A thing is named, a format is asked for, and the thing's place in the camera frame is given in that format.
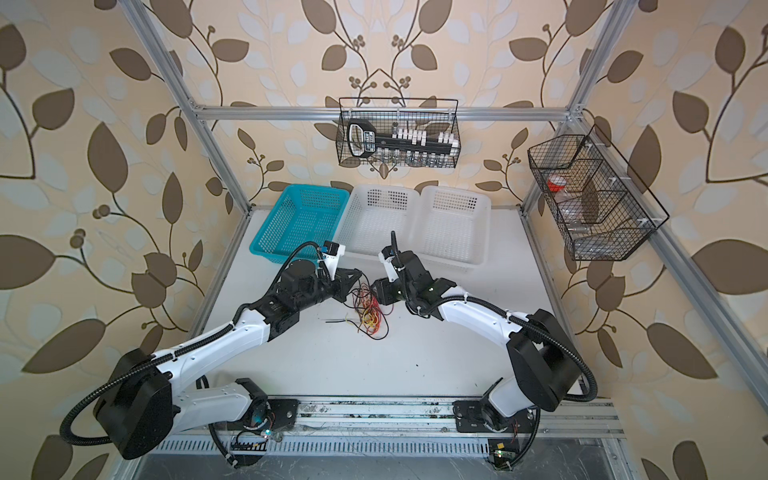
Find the middle white plastic basket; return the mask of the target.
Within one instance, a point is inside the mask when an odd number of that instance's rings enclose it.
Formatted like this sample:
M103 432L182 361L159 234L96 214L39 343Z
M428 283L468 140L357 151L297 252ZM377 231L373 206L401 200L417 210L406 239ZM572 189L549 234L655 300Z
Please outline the middle white plastic basket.
M420 194L413 189L386 185L353 188L333 241L345 246L345 255L376 258L391 244L391 232L408 239Z

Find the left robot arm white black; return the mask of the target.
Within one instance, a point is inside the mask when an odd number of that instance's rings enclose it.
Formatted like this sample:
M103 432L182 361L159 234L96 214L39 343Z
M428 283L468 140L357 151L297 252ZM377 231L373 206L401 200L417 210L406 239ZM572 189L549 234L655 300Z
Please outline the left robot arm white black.
M80 400L64 417L61 439L72 446L114 445L127 459L141 457L169 435L251 415L265 393L239 378L223 387L195 388L210 371L262 346L294 326L302 311L326 300L347 300L363 277L341 268L340 245L308 242L316 258L290 255L265 294L240 305L233 319L177 346L123 355L109 381Z

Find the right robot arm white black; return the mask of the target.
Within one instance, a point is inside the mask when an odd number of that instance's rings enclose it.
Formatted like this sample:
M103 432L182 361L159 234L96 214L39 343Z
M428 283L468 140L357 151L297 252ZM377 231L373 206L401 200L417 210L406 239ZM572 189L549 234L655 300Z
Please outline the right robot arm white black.
M513 312L433 277L417 254L399 249L394 231L379 260L386 271L372 286L379 303L402 302L414 316L460 325L506 350L511 376L497 380L479 401L478 416L486 429L503 432L523 411L538 418L564 400L597 398L594 373L550 312Z

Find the black tool with vials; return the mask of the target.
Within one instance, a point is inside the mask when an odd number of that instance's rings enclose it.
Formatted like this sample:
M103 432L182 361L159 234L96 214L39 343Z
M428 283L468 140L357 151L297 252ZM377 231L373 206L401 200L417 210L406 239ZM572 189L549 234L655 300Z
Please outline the black tool with vials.
M433 137L426 130L400 127L396 127L393 133L379 133L372 123L364 120L353 120L348 124L345 140L350 153L358 158L368 158L379 152L453 157L458 156L461 150L459 139L451 133L439 132L437 137Z

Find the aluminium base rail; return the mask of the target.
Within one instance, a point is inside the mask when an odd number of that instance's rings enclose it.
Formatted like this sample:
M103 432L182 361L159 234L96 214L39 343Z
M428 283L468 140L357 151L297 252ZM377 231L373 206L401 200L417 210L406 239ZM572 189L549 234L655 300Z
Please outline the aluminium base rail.
M509 426L484 426L474 397L276 397L275 431L243 433L234 425L218 436L235 455L249 456L439 456L483 458L500 444L520 447L534 434L542 440L626 437L610 401L563 403L536 422L524 411Z

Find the aluminium frame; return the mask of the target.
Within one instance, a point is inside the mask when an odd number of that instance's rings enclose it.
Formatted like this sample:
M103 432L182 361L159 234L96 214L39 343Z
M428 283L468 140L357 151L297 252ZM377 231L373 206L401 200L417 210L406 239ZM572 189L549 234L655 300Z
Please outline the aluminium frame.
M352 107L210 107L199 105L192 98L188 88L169 51L165 48L158 31L150 19L149 8L141 1L123 1L120 4L124 14L136 32L137 37L159 68L167 88L182 115L191 123L191 130L202 143L208 154L214 172L220 175L226 187L233 188L236 207L249 215L252 206L222 150L208 126L210 120L338 120L339 129L347 131L347 121L357 118L373 120L398 120L408 113L408 108L396 104L393 107L377 107L357 103ZM638 206L647 213L654 208L647 196L630 180L627 174L628 160L616 150L608 135L600 127L591 125L583 118L583 107L587 94L583 89L576 92L576 98L568 107L557 108L436 108L434 114L459 123L461 121L552 121L558 123L554 139L548 141L550 153L564 153L564 138L580 135L583 143L600 153L601 158L615 171L615 178L621 183ZM672 237L669 227L658 224L647 242L654 248L667 271L673 276L688 301L712 330L721 348L725 351L735 371L752 392L760 405L767 404L767 356L754 338L741 325L734 311L726 305L724 298L716 293L713 285L705 279L704 273L692 258L688 257L679 242Z

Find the red capped item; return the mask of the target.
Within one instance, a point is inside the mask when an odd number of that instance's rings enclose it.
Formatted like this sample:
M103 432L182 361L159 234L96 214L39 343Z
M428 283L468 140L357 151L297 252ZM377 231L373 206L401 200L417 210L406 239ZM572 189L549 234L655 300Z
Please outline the red capped item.
M566 188L567 180L558 174L552 174L547 179L547 188L552 193L557 193Z

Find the white plastic basket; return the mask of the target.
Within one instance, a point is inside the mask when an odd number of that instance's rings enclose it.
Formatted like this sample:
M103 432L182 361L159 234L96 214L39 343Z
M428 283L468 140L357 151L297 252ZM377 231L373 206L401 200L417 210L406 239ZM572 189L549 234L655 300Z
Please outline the white plastic basket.
M386 185L353 188L333 241L345 246L345 255L376 258L391 244L391 232L408 239L420 194L413 189Z
M488 255L492 203L486 195L426 186L417 203L409 246L422 259L474 269Z

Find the teal plastic basket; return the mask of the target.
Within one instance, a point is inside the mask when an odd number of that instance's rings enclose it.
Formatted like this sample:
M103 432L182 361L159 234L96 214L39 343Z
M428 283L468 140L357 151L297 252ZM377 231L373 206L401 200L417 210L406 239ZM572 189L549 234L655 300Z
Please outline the teal plastic basket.
M302 243L334 238L350 194L315 185L289 185L249 245L253 255L282 264Z

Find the right white plastic basket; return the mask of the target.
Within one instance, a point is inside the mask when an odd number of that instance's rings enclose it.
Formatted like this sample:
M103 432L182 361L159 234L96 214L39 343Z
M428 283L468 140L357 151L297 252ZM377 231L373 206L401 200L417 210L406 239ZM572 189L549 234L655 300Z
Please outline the right white plastic basket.
M486 195L426 186L417 203L409 246L422 259L474 269L488 255L492 203Z

